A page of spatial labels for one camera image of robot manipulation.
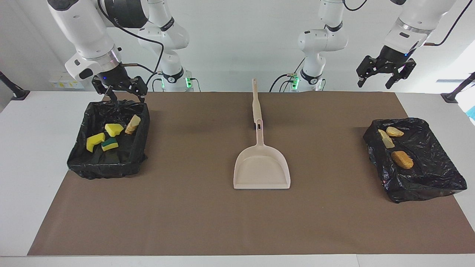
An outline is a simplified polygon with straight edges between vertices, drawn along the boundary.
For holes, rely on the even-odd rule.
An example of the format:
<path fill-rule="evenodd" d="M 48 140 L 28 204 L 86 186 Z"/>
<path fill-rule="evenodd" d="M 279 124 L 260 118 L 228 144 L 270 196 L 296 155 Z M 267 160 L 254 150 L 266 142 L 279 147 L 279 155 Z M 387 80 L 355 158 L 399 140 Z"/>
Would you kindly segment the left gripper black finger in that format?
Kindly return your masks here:
<path fill-rule="evenodd" d="M 369 77 L 380 72 L 378 64 L 380 64 L 380 57 L 373 58 L 369 55 L 365 56 L 363 61 L 356 69 L 356 73 L 358 74 L 358 87 L 363 87 L 364 83 Z"/>
<path fill-rule="evenodd" d="M 416 61 L 414 59 L 409 59 L 405 63 L 392 64 L 391 73 L 392 76 L 388 79 L 385 84 L 387 89 L 390 89 L 394 83 L 397 83 L 401 79 L 407 79 L 416 66 Z"/>

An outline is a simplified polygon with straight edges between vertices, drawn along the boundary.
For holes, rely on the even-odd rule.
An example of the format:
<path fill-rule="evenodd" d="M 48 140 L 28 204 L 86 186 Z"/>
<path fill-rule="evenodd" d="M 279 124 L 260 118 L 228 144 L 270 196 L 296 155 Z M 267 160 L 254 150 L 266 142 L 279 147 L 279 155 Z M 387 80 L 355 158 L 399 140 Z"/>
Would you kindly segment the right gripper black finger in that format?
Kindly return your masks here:
<path fill-rule="evenodd" d="M 117 103 L 117 96 L 114 93 L 114 86 L 105 86 L 98 76 L 94 76 L 92 79 L 92 85 L 99 95 L 107 96 L 110 101 Z"/>
<path fill-rule="evenodd" d="M 126 91 L 137 96 L 140 103 L 145 103 L 145 96 L 147 95 L 148 87 L 144 80 L 140 76 L 136 76 L 135 78 L 130 78 L 128 81 L 129 86 Z"/>

